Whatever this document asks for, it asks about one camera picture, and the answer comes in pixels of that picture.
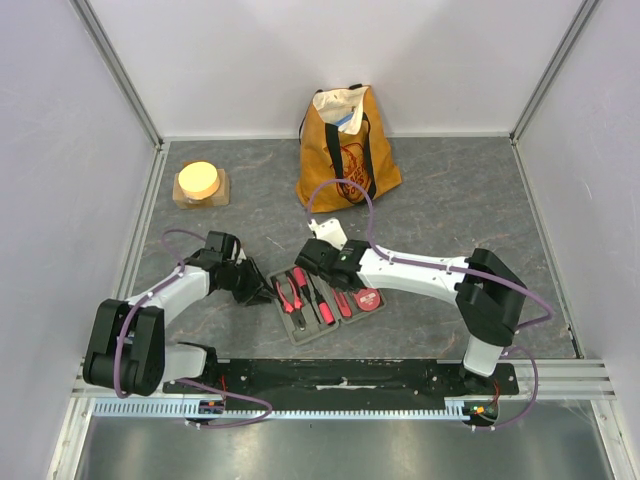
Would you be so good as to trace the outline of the red utility knife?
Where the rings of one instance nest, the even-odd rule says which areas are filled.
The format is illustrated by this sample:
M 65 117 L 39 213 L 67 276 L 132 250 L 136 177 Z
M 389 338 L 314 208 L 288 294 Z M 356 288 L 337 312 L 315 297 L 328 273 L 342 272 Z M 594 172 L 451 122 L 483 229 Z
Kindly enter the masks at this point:
M 347 294 L 335 289 L 332 290 L 332 294 L 341 317 L 344 321 L 350 322 L 353 319 L 354 313 Z

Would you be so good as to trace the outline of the red black pliers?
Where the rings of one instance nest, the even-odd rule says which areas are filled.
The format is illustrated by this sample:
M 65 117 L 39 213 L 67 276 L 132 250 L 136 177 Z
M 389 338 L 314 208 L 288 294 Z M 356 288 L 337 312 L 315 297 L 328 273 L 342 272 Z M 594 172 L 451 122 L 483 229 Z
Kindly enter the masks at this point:
M 297 284 L 290 271 L 285 271 L 272 280 L 276 290 L 282 311 L 292 321 L 294 327 L 301 331 L 307 331 L 307 322 L 303 314 L 304 303 L 301 300 Z

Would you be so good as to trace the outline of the red flathead screwdriver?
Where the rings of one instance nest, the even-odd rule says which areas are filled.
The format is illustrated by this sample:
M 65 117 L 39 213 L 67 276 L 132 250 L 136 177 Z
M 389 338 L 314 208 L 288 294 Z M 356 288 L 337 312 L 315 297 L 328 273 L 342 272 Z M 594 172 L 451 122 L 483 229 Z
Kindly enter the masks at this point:
M 305 276 L 304 271 L 300 267 L 296 266 L 293 269 L 293 275 L 294 275 L 295 282 L 299 287 L 299 290 L 301 291 L 303 297 L 306 299 L 307 303 L 310 305 L 312 313 L 314 314 L 314 316 L 315 316 L 315 318 L 317 320 L 317 323 L 320 324 L 321 320 L 320 320 L 320 318 L 318 316 L 318 313 L 316 312 L 316 309 L 315 309 L 315 307 L 313 305 L 311 292 L 310 292 L 310 289 L 309 289 L 309 284 L 308 284 L 308 282 L 306 280 L 306 276 Z

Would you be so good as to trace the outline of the red tape measure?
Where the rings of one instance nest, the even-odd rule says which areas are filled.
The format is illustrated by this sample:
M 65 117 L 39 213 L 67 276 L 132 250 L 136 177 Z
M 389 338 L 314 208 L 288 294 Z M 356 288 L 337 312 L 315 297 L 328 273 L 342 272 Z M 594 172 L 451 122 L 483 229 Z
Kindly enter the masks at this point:
M 364 288 L 354 292 L 352 298 L 355 306 L 361 312 L 374 312 L 384 306 L 384 299 L 379 290 Z

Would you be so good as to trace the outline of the red phillips screwdriver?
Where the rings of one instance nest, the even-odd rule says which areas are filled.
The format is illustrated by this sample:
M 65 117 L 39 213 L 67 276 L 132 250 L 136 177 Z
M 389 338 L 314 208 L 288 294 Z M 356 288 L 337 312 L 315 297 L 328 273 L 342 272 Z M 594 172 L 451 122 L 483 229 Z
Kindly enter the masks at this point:
M 313 291 L 315 300 L 316 300 L 316 305 L 318 307 L 318 311 L 319 314 L 322 318 L 322 321 L 327 324 L 327 325 L 334 325 L 335 324 L 335 318 L 333 316 L 333 313 L 328 305 L 328 303 L 326 302 L 324 296 L 321 294 L 321 292 L 319 291 L 319 289 L 316 287 L 314 281 L 312 280 L 311 277 L 308 277 L 309 279 L 309 285 L 311 286 L 311 289 Z

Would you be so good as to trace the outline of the grey plastic tool case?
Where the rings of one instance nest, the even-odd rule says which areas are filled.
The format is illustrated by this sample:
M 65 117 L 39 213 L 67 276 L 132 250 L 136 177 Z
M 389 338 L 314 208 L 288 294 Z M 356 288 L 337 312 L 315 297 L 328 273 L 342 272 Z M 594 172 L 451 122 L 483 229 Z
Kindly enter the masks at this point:
M 364 320 L 386 306 L 380 290 L 342 292 L 301 267 L 292 266 L 267 277 L 290 342 L 300 346 Z

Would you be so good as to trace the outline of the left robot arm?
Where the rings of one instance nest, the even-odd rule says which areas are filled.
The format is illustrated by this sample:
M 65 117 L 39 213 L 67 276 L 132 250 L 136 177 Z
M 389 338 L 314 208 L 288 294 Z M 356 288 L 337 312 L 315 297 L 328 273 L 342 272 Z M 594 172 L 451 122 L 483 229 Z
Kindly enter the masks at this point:
M 211 349 L 192 343 L 169 345 L 167 326 L 216 291 L 230 293 L 241 306 L 275 298 L 237 236 L 178 232 L 202 241 L 202 247 L 187 257 L 168 248 L 176 266 L 167 277 L 137 295 L 106 299 L 98 306 L 84 356 L 85 383 L 110 389 L 119 398 L 149 396 L 182 378 L 196 391 L 210 392 L 220 380 L 219 367 L 207 360 Z

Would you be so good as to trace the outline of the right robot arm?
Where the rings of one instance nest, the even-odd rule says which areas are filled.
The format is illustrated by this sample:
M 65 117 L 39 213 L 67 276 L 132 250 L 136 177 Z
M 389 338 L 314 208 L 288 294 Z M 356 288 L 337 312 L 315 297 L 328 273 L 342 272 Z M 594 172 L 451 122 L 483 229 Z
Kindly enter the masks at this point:
M 458 308 L 470 334 L 458 381 L 483 392 L 494 381 L 502 351 L 511 346 L 526 298 L 526 285 L 493 252 L 477 248 L 468 257 L 404 254 L 367 241 L 341 248 L 309 239 L 295 265 L 336 290 L 392 289 L 435 298 Z

